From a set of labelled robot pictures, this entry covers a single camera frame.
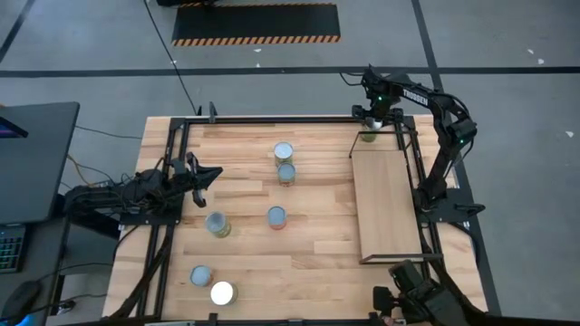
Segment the keyboard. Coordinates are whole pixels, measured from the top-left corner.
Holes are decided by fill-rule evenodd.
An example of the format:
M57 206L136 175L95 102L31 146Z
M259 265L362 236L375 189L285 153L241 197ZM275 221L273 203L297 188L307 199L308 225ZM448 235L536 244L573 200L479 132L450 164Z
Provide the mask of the keyboard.
M24 261L26 227L0 226L0 274L17 273Z

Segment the robotic arm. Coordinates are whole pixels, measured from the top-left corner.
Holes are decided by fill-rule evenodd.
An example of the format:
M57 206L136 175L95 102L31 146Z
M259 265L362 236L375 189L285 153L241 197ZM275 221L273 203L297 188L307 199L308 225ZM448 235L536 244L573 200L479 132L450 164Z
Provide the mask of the robotic arm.
M429 175L413 194L413 201L418 209L423 212L431 211L446 197L445 177L461 149L468 144L473 145L473 139L478 132L477 124L459 99L415 83L406 74L382 77L369 67L364 71L361 85L366 91L366 98L371 100L371 108L365 110L355 105L353 116L368 126L375 121L381 122L383 126L402 122L402 110L391 108L401 97L429 109L433 115L433 128L439 138L440 150ZM454 121L445 120L447 113Z
M157 219L160 221L158 224L174 224L174 220L168 218L166 223L163 218L173 208L180 207L182 195L192 191L195 204L205 207L206 200L202 196L202 190L207 190L223 171L223 168L201 167L191 152L186 154L186 159L189 169L183 161L171 160L169 165L174 170L172 177L155 167L135 174L135 178L126 184L112 187L75 187L64 196L64 212L82 221L98 216L97 209L109 208L121 211L121 222L123 216L130 216L131 221Z

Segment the wooden tabletop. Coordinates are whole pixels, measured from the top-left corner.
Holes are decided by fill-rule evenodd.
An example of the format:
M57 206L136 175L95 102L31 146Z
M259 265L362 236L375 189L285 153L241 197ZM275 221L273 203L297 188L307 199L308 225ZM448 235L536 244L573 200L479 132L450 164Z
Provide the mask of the wooden tabletop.
M415 120L429 169L439 150L437 136L430 115ZM152 168L163 157L169 121L170 117L148 118L137 170ZM211 312L220 320L366 319L372 311L373 286L388 286L397 293L390 265L359 264L353 166L348 158L359 129L355 123L194 125L188 151L196 154L200 165L220 166L224 172L205 194L207 207L196 207L191 194L186 195L171 250L163 320L207 320ZM297 177L289 188L277 183L273 148L279 141L295 148ZM393 135L379 135L371 144L359 141L355 150L396 148ZM416 184L416 171L411 173ZM452 176L448 184L455 185ZM271 206L287 211L283 230L268 227ZM226 238L217 239L205 230L204 218L215 210L231 222ZM438 229L449 274L476 306L486 310L469 237L449 225L439 224ZM150 228L141 226L121 244L103 315L116 311L140 279L149 235ZM216 306L209 299L209 287L190 283L191 270L199 264L215 271L214 282L237 286L235 304ZM156 287L154 279L148 312Z

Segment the wooden ramp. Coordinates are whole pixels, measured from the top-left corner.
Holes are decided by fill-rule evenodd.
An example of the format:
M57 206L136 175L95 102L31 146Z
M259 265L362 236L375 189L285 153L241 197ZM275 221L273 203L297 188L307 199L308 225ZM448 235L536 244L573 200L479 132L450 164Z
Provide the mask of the wooden ramp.
M354 151L353 175L362 259L420 261L409 257L421 254L421 242L403 152Z

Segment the metal can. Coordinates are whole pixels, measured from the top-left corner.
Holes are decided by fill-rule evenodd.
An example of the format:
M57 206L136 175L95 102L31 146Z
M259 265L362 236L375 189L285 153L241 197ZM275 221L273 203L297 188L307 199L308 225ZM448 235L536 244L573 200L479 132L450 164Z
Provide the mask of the metal can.
M213 281L211 269L205 265L196 266L191 270L189 280L196 286L208 286Z
M268 210L268 224L274 230L282 230L286 226L286 211L280 206Z
M229 235L232 225L222 212L211 212L206 217L206 229L215 237L223 238Z
M379 131L382 127L382 122L373 118L367 118L362 125L362 131ZM374 142L377 139L377 134L361 135L361 139L366 142Z
M290 143L283 141L275 144L274 157L276 167L279 167L282 163L292 164L292 154L294 154L294 149Z
M237 287L230 282L217 282L212 286L209 296L216 305L232 304L237 299Z
M296 168L289 163L282 163L278 167L278 181L282 187L290 187L294 184Z

